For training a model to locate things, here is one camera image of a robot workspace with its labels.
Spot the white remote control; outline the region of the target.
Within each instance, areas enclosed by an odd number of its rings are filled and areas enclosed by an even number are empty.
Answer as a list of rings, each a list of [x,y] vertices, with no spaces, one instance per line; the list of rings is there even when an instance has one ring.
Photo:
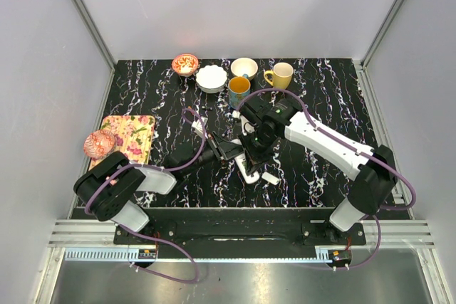
[[[253,184],[259,181],[260,176],[258,172],[248,171],[247,159],[245,154],[240,154],[236,156],[234,158],[234,161],[236,162],[236,165],[238,166],[239,171],[241,172],[241,176],[246,184]]]

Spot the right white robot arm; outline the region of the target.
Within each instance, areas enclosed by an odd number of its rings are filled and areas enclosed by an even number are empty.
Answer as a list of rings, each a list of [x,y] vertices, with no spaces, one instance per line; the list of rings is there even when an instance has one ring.
[[[397,183],[391,149],[384,145],[373,148],[344,137],[315,121],[294,100],[282,99],[270,105],[252,98],[240,106],[239,112],[254,126],[253,132],[240,138],[247,174],[266,164],[277,141],[283,139],[315,152],[353,182],[323,228],[330,243],[342,243],[357,221],[376,214]]]

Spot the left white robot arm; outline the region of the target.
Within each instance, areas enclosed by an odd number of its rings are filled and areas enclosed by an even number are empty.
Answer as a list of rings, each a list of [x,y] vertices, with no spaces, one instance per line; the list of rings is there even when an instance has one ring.
[[[154,226],[144,210],[133,202],[136,191],[168,194],[185,177],[212,162],[227,162],[242,155],[244,148],[237,140],[230,142],[213,133],[207,137],[202,153],[190,143],[184,143],[166,156],[165,169],[131,167],[122,152],[114,152],[80,177],[73,186],[75,194],[101,221],[112,221],[130,229],[130,236],[138,243],[148,243],[154,236]]]

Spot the white battery cover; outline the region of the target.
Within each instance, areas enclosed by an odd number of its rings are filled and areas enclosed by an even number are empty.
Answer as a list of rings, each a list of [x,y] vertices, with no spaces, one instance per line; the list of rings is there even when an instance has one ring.
[[[280,182],[279,178],[275,177],[274,175],[272,175],[268,172],[264,172],[261,175],[261,178],[264,179],[265,181],[267,181],[268,183],[273,184],[274,186],[278,185]]]

